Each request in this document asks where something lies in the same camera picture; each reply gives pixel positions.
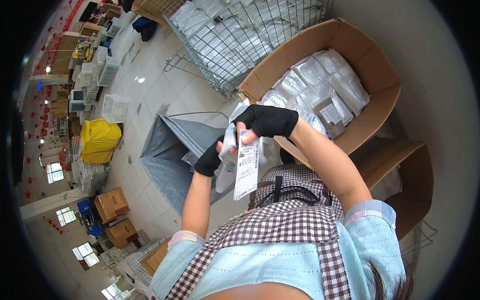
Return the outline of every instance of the woman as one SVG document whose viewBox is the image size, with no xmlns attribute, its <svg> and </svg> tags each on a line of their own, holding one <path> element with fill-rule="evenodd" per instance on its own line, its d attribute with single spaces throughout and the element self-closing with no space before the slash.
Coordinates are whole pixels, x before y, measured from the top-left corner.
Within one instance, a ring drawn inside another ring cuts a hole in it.
<svg viewBox="0 0 480 300">
<path fill-rule="evenodd" d="M 349 157 L 296 111 L 252 105 L 234 122 L 249 129 L 244 143 L 289 138 L 315 171 L 270 169 L 250 211 L 205 241 L 222 147 L 213 144 L 195 164 L 181 231 L 152 278 L 149 300 L 408 298 L 395 212 L 372 200 Z"/>
</svg>

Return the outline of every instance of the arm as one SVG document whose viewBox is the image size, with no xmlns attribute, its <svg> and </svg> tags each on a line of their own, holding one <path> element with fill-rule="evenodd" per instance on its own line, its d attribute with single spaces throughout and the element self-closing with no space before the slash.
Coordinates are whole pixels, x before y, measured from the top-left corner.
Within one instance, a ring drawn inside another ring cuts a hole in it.
<svg viewBox="0 0 480 300">
<path fill-rule="evenodd" d="M 338 197 L 344 213 L 372 196 L 350 158 L 322 136 L 296 111 L 272 106 L 250 105 L 234 120 L 237 130 L 249 129 L 243 142 L 257 136 L 290 138 L 313 166 L 325 185 Z"/>
<path fill-rule="evenodd" d="M 212 177 L 220 165 L 217 147 L 218 141 L 215 141 L 195 164 L 195 172 L 182 212 L 181 230 L 194 232 L 204 239 L 210 221 Z"/>
<path fill-rule="evenodd" d="M 212 178 L 195 171 L 183 206 L 181 230 L 195 232 L 205 239 L 210 220 Z"/>
<path fill-rule="evenodd" d="M 334 143 L 299 118 L 290 139 L 342 204 L 344 214 L 356 203 L 371 199 L 357 168 Z"/>
</svg>

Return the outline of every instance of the tiled floor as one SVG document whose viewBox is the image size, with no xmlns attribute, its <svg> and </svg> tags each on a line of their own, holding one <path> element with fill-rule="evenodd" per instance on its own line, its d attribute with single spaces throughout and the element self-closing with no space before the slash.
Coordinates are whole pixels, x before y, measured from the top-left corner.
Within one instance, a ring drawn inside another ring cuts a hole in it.
<svg viewBox="0 0 480 300">
<path fill-rule="evenodd" d="M 122 29 L 112 40 L 113 56 L 121 67 L 103 94 L 118 93 L 128 99 L 129 109 L 124 124 L 121 149 L 117 149 L 110 163 L 110 173 L 104 191 L 122 187 L 131 207 L 127 217 L 137 230 L 143 229 L 149 238 L 169 238 L 181 227 L 181 217 L 171 208 L 148 177 L 139 162 L 140 151 L 162 105 L 169 105 L 168 114 L 199 111 L 221 111 L 229 116 L 237 103 L 227 101 L 213 90 L 205 79 L 181 70 L 164 72 L 166 59 L 181 45 L 170 28 L 159 26 L 155 36 L 142 42 L 140 34 L 132 29 L 133 13 L 121 16 Z M 103 95 L 90 113 L 91 119 L 101 117 Z M 226 128 L 228 120 L 221 114 L 195 114 L 179 117 L 212 127 Z M 233 201 L 232 193 L 211 207 L 208 235 L 247 208 L 247 202 Z"/>
</svg>

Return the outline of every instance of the barcode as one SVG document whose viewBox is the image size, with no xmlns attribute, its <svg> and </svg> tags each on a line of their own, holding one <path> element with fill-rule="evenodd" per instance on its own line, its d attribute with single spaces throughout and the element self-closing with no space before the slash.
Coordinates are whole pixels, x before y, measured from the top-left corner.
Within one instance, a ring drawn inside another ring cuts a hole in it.
<svg viewBox="0 0 480 300">
<path fill-rule="evenodd" d="M 258 144 L 255 147 L 255 168 L 258 167 Z"/>
</svg>

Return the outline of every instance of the checkered apron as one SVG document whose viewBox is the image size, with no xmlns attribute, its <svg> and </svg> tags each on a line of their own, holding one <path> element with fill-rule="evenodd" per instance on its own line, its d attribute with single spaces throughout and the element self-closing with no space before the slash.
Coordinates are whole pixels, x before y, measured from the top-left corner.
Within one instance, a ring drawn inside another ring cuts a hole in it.
<svg viewBox="0 0 480 300">
<path fill-rule="evenodd" d="M 304 165 L 273 167 L 251 198 L 249 208 L 255 207 L 212 234 L 165 299 L 187 299 L 217 250 L 254 243 L 315 243 L 325 299 L 351 298 L 335 225 L 343 211 L 314 171 Z"/>
</svg>

